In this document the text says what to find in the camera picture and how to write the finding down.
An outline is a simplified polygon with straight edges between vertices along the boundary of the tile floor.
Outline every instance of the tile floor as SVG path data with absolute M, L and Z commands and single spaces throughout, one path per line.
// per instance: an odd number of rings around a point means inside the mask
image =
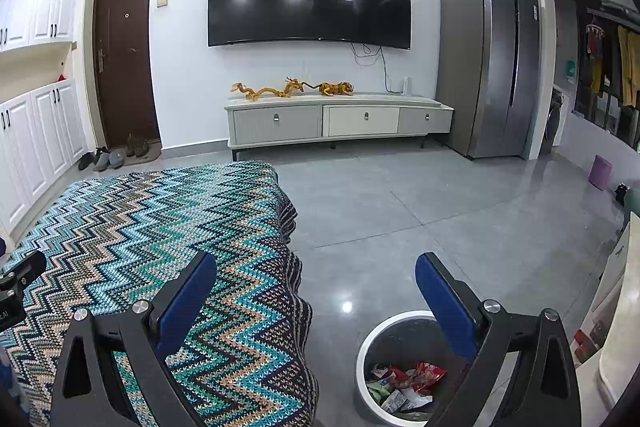
M 612 195 L 560 156 L 469 161 L 435 141 L 363 140 L 241 153 L 276 167 L 298 210 L 291 249 L 303 262 L 300 296 L 314 310 L 306 359 L 320 383 L 326 427 L 372 425 L 354 395 L 356 352 L 400 312 L 424 309 L 414 263 L 435 251 L 479 298 L 508 311 L 555 308 L 566 331 L 582 322 L 622 225 Z M 211 153 L 103 174 L 230 161 Z M 478 419 L 491 423 L 513 368 L 507 357 Z

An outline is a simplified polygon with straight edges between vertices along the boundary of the brown door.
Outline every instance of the brown door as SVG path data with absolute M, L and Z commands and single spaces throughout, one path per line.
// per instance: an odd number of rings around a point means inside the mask
M 159 139 L 149 63 L 149 0 L 95 0 L 94 62 L 107 147 Z

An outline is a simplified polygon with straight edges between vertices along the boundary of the blue gripper pad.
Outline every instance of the blue gripper pad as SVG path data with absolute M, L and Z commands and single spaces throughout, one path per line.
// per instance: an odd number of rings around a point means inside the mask
M 216 258 L 207 254 L 158 321 L 160 340 L 156 344 L 156 355 L 159 360 L 180 349 L 215 283 Z
M 474 322 L 451 290 L 449 283 L 424 254 L 418 257 L 415 263 L 415 282 L 451 350 L 467 362 L 471 362 L 478 353 Z

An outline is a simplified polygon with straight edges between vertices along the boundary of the purple bin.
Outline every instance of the purple bin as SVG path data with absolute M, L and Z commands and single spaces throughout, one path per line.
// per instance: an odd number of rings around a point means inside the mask
M 593 167 L 591 167 L 591 172 L 589 173 L 589 182 L 600 190 L 606 190 L 609 185 L 609 178 L 611 177 L 612 170 L 613 165 L 606 161 L 602 156 L 598 156 L 596 154 L 596 158 L 593 161 Z

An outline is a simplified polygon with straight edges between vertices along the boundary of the dragon figurine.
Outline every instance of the dragon figurine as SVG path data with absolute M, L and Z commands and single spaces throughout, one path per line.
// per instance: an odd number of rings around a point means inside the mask
M 333 96 L 334 94 L 348 94 L 351 96 L 353 93 L 353 86 L 351 86 L 348 82 L 340 82 L 339 84 L 329 84 L 328 82 L 323 82 L 322 84 L 318 84 L 317 86 L 312 86 L 311 84 L 307 84 L 306 82 L 302 82 L 303 85 L 310 87 L 311 89 L 317 89 L 320 94 L 324 94 L 325 96 Z
M 273 93 L 275 96 L 280 96 L 283 98 L 289 98 L 291 95 L 291 91 L 300 90 L 304 92 L 303 82 L 300 82 L 297 78 L 289 78 L 287 77 L 287 85 L 284 87 L 284 90 L 279 91 L 277 89 L 273 89 L 273 87 L 263 87 L 260 91 L 254 91 L 251 87 L 245 87 L 242 82 L 236 82 L 231 85 L 231 91 L 240 91 L 246 94 L 246 97 L 249 100 L 253 100 L 254 102 L 258 100 L 260 95 L 265 92 Z

